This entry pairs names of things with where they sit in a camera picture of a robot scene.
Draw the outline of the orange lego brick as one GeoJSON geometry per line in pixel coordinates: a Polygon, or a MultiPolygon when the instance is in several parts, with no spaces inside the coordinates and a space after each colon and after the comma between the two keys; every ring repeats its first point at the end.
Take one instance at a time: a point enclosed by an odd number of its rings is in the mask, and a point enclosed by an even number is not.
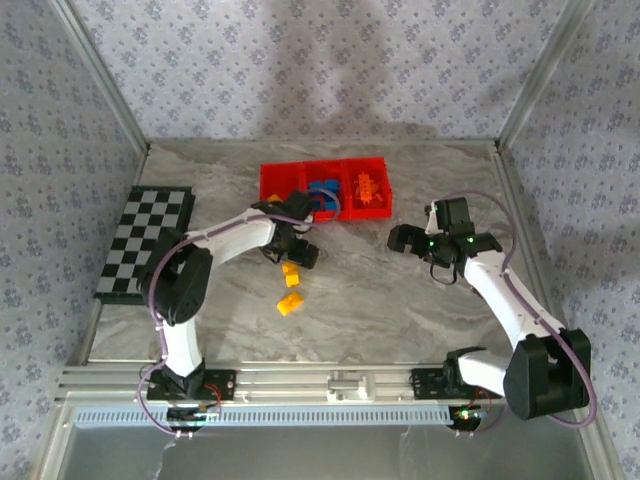
{"type": "Polygon", "coordinates": [[[377,186],[368,173],[361,172],[357,175],[355,196],[364,205],[370,204],[376,193],[377,186]]]}

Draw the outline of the red plastic bin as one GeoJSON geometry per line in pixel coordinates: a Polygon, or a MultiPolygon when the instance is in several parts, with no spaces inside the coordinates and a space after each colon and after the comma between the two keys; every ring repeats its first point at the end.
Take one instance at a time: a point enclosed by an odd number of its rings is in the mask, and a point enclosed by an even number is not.
{"type": "MultiPolygon", "coordinates": [[[[336,179],[340,182],[340,191],[338,194],[326,190],[324,188],[324,194],[332,197],[339,207],[338,221],[345,221],[349,213],[349,205],[347,200],[347,180],[345,173],[342,169],[342,164],[339,161],[313,161],[303,163],[304,171],[306,174],[307,188],[310,182],[325,182],[327,179],[336,179]]],[[[315,198],[318,196],[311,196],[314,203],[314,219],[316,221],[325,221],[330,219],[335,212],[317,212],[315,205],[315,198]]]]}
{"type": "Polygon", "coordinates": [[[387,219],[392,214],[393,192],[383,157],[353,158],[346,161],[347,200],[350,219],[387,219]],[[377,189],[373,201],[364,205],[355,196],[357,175],[368,173],[377,189]]]}
{"type": "Polygon", "coordinates": [[[259,199],[272,195],[285,200],[294,190],[307,189],[306,174],[302,162],[265,163],[260,166],[259,199]]]}

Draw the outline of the black and white chessboard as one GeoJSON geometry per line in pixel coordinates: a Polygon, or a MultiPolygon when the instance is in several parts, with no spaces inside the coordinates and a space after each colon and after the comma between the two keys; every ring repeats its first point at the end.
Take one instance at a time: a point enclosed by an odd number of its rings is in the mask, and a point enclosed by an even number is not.
{"type": "Polygon", "coordinates": [[[103,304],[141,305],[137,275],[160,233],[187,230],[195,196],[190,187],[134,186],[111,243],[94,297],[103,304]]]}

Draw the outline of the small circuit board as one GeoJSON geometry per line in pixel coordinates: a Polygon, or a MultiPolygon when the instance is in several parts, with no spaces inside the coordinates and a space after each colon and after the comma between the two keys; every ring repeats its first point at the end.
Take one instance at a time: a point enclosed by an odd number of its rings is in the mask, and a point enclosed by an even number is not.
{"type": "Polygon", "coordinates": [[[216,420],[221,409],[212,405],[198,407],[171,407],[167,409],[166,421],[173,431],[197,432],[216,420]]]}
{"type": "Polygon", "coordinates": [[[482,421],[488,416],[491,407],[488,406],[450,406],[451,424],[449,429],[458,432],[475,432],[482,421]]]}

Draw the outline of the shiny metal panel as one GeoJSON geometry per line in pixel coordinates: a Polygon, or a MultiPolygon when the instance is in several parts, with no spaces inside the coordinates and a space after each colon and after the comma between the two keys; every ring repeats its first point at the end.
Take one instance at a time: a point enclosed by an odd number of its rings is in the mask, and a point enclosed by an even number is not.
{"type": "Polygon", "coordinates": [[[578,433],[508,420],[474,438],[435,426],[240,427],[173,441],[78,429],[60,480],[595,480],[578,433]]]}

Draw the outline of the aluminium side rail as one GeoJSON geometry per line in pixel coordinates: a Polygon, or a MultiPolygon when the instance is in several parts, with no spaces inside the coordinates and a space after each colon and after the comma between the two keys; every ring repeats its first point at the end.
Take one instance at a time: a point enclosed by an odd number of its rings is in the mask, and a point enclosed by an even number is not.
{"type": "Polygon", "coordinates": [[[553,298],[538,248],[544,245],[537,223],[528,220],[529,206],[513,158],[508,150],[492,145],[495,175],[505,206],[509,209],[518,235],[518,247],[511,261],[513,269],[538,302],[557,320],[567,324],[560,303],[553,298]]]}

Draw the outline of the aluminium frame post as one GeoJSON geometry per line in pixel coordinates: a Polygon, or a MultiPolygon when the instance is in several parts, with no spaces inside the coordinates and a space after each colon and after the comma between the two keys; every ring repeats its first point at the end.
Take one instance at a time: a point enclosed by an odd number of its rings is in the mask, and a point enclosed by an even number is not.
{"type": "Polygon", "coordinates": [[[595,3],[596,0],[566,1],[496,138],[498,153],[511,148],[595,3]]]}
{"type": "Polygon", "coordinates": [[[118,89],[115,78],[110,73],[90,32],[84,25],[71,0],[47,0],[77,50],[83,64],[114,113],[125,136],[139,152],[145,153],[148,145],[131,109],[118,89]]]}

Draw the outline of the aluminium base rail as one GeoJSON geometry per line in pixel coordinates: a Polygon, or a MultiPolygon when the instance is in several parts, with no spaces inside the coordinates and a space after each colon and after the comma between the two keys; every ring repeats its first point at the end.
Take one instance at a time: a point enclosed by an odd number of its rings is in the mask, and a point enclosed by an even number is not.
{"type": "MultiPolygon", "coordinates": [[[[425,367],[443,366],[248,362],[236,365],[212,365],[209,369],[230,369],[237,372],[234,398],[230,401],[220,401],[225,405],[364,405],[373,403],[411,404],[415,402],[454,404],[471,401],[415,400],[409,376],[412,369],[425,367]],[[328,402],[326,396],[327,378],[335,371],[360,371],[372,374],[376,383],[375,400],[372,402],[328,402]]],[[[153,372],[149,365],[137,363],[93,362],[86,366],[67,367],[63,370],[55,399],[64,401],[78,398],[84,394],[102,401],[121,397],[125,401],[135,402],[137,391],[141,391],[142,396],[147,399],[147,387],[153,372]]],[[[478,379],[462,381],[476,387],[473,399],[488,401],[498,399],[502,394],[502,380],[497,373],[490,373],[487,381],[478,379]]],[[[213,403],[208,401],[149,401],[152,405],[175,406],[213,403]]]]}

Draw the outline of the white rail bracket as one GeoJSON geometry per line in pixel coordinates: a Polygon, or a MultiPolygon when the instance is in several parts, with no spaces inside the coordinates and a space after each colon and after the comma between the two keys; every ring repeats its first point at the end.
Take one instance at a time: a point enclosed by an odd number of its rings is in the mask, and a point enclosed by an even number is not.
{"type": "Polygon", "coordinates": [[[335,371],[327,378],[327,401],[372,402],[376,398],[375,377],[360,371],[335,371]]]}

